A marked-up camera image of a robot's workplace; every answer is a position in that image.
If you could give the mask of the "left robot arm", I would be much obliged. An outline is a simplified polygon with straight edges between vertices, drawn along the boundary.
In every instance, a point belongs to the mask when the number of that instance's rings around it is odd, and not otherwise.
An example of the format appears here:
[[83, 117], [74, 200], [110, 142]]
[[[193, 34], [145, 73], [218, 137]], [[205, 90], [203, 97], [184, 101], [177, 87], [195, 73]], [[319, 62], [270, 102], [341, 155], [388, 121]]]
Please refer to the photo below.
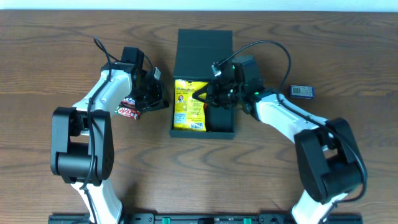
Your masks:
[[165, 108], [161, 72], [138, 62], [106, 63], [88, 94], [52, 115], [50, 168], [82, 197], [86, 215], [51, 215], [49, 223], [130, 223], [110, 179], [114, 165], [111, 118], [127, 97], [139, 111]]

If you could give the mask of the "yellow snack bag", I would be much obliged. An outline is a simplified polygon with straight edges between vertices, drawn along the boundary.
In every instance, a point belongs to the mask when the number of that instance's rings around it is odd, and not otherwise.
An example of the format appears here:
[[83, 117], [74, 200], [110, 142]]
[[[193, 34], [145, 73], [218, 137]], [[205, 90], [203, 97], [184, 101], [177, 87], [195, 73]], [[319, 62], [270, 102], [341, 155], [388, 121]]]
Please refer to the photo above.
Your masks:
[[206, 84], [175, 80], [174, 129], [206, 132], [205, 104], [192, 96]]

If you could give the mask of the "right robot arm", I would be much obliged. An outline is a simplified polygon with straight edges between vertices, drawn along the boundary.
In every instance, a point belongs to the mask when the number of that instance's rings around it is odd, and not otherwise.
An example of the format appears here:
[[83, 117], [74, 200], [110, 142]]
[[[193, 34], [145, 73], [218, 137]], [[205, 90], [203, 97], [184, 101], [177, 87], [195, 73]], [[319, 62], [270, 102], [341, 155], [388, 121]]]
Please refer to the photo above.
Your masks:
[[266, 88], [260, 78], [212, 80], [192, 96], [208, 106], [230, 109], [240, 104], [245, 113], [294, 143], [304, 187], [291, 211], [295, 223], [326, 223], [339, 204], [364, 196], [368, 173], [345, 119], [328, 120], [308, 113]]

